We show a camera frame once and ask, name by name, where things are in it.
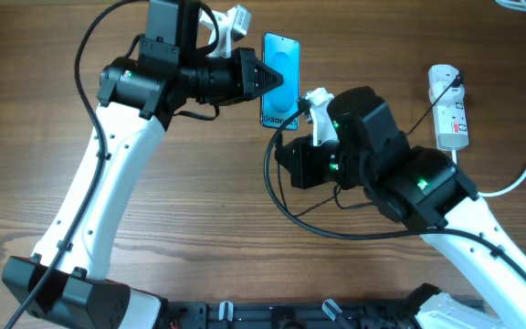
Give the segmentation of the turquoise screen smartphone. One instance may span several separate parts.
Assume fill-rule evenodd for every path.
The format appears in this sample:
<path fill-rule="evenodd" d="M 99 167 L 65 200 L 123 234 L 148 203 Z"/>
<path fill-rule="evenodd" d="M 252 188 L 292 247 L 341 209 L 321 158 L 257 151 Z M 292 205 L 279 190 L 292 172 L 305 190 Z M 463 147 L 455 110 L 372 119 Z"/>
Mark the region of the turquoise screen smartphone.
<path fill-rule="evenodd" d="M 280 73 L 283 83 L 261 98 L 260 122 L 263 127 L 277 129 L 297 109 L 300 96 L 300 42 L 266 32 L 263 37 L 263 62 Z"/>

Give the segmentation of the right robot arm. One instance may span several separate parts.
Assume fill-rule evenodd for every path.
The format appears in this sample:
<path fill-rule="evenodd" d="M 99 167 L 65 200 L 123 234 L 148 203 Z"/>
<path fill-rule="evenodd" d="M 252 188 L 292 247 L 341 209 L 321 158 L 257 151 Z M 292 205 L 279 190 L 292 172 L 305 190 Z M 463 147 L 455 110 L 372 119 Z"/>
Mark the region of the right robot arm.
<path fill-rule="evenodd" d="M 448 259 L 493 309 L 492 324 L 526 328 L 526 256 L 503 231 L 468 176 L 442 152 L 410 146 L 387 103 L 368 87 L 308 92 L 297 114 L 313 133 L 267 158 L 294 187 L 361 187 L 378 211 Z"/>

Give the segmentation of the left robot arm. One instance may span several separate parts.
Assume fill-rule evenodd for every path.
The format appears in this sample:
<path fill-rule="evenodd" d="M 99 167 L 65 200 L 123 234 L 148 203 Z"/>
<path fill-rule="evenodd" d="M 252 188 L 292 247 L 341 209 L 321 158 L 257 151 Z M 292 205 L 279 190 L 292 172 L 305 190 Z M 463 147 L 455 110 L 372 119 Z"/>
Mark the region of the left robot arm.
<path fill-rule="evenodd" d="M 47 232 L 2 280 L 29 314 L 68 328 L 165 328 L 162 296 L 108 277 L 114 240 L 139 176 L 174 117 L 195 100 L 215 110 L 282 84 L 280 73 L 238 41 L 251 14 L 200 1 L 151 1 L 146 28 L 100 74 L 87 150 Z"/>

